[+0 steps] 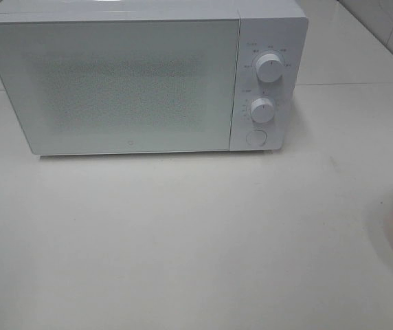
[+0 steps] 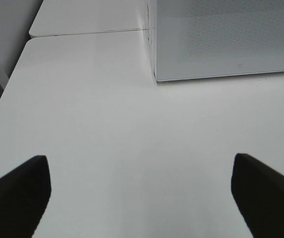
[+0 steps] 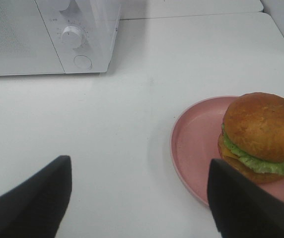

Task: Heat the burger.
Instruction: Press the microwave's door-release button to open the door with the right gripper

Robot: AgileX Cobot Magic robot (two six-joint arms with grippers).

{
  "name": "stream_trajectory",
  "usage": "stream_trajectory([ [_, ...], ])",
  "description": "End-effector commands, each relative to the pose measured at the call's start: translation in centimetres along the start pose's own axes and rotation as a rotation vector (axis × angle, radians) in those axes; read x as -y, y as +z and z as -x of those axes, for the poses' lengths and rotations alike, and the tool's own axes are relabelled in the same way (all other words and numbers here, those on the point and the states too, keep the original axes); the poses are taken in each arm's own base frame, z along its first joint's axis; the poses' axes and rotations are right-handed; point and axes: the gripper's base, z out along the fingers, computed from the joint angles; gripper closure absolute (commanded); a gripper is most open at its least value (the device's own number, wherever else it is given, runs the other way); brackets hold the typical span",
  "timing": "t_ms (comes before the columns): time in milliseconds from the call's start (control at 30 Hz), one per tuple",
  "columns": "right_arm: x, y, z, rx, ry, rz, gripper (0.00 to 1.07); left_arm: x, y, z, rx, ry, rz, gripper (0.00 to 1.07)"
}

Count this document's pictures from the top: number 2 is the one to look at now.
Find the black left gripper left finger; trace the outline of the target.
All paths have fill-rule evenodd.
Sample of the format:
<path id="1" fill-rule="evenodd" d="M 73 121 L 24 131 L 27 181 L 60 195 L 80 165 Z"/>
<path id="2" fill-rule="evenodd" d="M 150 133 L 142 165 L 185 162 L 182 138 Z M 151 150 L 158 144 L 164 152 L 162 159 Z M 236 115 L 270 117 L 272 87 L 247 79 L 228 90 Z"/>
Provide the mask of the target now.
<path id="1" fill-rule="evenodd" d="M 30 238 L 47 208 L 51 178 L 45 155 L 0 178 L 0 238 Z"/>

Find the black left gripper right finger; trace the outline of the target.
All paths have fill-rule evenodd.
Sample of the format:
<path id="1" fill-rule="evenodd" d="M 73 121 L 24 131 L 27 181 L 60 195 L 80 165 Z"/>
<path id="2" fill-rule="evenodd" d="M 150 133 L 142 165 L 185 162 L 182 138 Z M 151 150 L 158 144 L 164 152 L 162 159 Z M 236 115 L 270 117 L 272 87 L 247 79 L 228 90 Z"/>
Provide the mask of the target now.
<path id="1" fill-rule="evenodd" d="M 284 175 L 250 156 L 236 154 L 231 193 L 255 238 L 284 238 Z"/>

